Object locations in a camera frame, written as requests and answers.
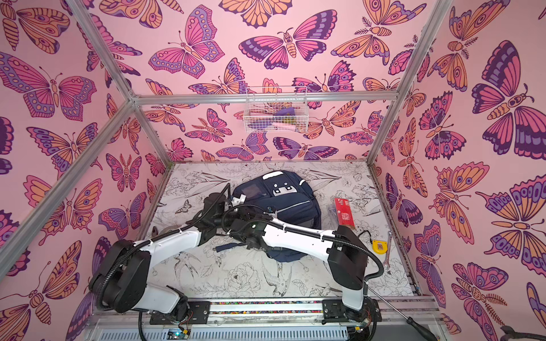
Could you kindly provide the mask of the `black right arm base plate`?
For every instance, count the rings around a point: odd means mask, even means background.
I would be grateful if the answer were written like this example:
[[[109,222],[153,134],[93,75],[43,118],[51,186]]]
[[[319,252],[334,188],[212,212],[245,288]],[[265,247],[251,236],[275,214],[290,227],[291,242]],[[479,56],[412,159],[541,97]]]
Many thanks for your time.
[[[324,299],[322,301],[322,325],[327,323],[348,323],[351,320],[346,314],[346,307],[341,299]]]

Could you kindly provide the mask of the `navy blue student backpack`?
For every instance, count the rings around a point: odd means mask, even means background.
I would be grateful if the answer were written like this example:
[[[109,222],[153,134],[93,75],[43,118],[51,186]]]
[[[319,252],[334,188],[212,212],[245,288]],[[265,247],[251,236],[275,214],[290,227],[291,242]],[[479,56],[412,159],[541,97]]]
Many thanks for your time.
[[[290,224],[321,230],[321,210],[314,191],[298,174],[275,170],[239,185],[230,196],[246,195],[243,205],[254,205]],[[265,254],[278,262],[297,261],[308,256],[289,249],[273,249]]]

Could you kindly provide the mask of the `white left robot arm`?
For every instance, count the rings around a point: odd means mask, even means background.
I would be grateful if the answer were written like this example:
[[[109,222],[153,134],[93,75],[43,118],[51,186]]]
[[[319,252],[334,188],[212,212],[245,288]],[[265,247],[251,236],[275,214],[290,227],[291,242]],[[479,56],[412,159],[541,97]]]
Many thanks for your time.
[[[99,311],[158,312],[183,320],[189,312],[188,298],[175,288],[149,282],[154,267],[183,251],[195,249],[212,239],[220,227],[227,197],[212,193],[185,227],[149,240],[119,240],[108,251],[88,288]]]

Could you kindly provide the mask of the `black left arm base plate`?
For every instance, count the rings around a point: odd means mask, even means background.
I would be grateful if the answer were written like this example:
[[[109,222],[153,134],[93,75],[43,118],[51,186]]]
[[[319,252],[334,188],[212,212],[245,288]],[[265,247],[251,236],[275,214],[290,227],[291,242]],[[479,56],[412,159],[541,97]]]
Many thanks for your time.
[[[210,315],[210,301],[189,301],[182,303],[172,313],[153,312],[150,325],[205,325]]]

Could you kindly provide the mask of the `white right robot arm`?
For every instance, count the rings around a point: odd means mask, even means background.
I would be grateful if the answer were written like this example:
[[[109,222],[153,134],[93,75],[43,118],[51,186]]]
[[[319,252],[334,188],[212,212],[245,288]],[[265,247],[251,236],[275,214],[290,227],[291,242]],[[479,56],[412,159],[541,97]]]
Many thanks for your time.
[[[250,249],[289,249],[323,261],[341,286],[342,303],[355,313],[363,309],[368,282],[385,272],[382,261],[344,225],[315,230],[260,212],[254,205],[232,207],[214,221]]]

